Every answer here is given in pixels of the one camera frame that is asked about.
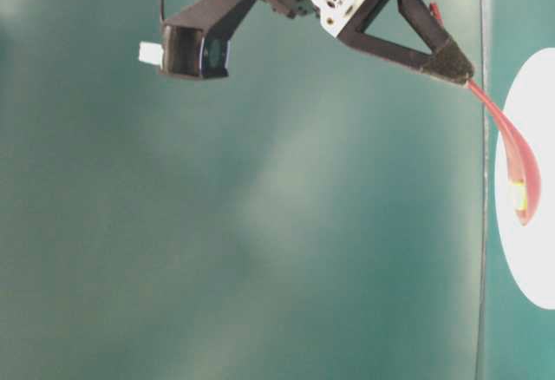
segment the vertical edge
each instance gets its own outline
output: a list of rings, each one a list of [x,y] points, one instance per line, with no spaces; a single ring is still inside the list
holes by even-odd
[[[492,4],[493,0],[480,0],[481,4],[481,47],[482,47],[482,86],[489,94],[491,93],[491,46],[492,46]],[[476,347],[476,371],[475,380],[480,380],[482,376],[483,357],[484,357],[484,323],[485,323],[485,302],[486,302],[486,254],[487,239],[489,233],[489,161],[490,161],[490,126],[487,111],[482,109],[483,121],[483,216],[482,216],[482,258],[480,269],[480,315],[478,322],[478,344]]]

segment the black 3d-printed bracket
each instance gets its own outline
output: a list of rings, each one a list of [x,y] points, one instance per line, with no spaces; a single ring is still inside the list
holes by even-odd
[[[430,48],[430,55],[364,33],[388,1],[365,0],[337,38],[353,49],[442,80],[464,85],[472,78],[472,63],[422,0],[397,2],[399,12]]]
[[[160,71],[188,79],[228,76],[229,42],[256,0],[201,0],[162,24]]]

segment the teal wall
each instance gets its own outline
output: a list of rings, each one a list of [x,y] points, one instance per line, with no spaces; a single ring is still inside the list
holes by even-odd
[[[473,378],[480,105],[263,4],[229,80],[167,79],[156,20],[0,0],[0,378]]]
[[[524,62],[538,50],[555,46],[555,0],[492,0],[491,61],[488,68],[495,101],[503,105]],[[493,166],[497,129],[491,123],[486,300],[481,377],[485,380],[555,378],[555,312],[541,310],[519,290],[500,243],[495,215]]]

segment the white circular target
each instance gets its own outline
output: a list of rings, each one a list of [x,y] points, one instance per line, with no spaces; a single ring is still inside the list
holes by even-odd
[[[542,176],[538,211],[527,226],[507,191],[501,138],[495,157],[495,206],[506,261],[520,290],[535,305],[555,310],[555,49],[543,49],[521,68],[504,112],[536,154]]]

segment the small yellow object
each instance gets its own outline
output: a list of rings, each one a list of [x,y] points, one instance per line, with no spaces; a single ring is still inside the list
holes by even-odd
[[[526,184],[524,182],[511,182],[509,190],[513,200],[513,208],[524,212],[528,208],[528,198],[526,196]]]

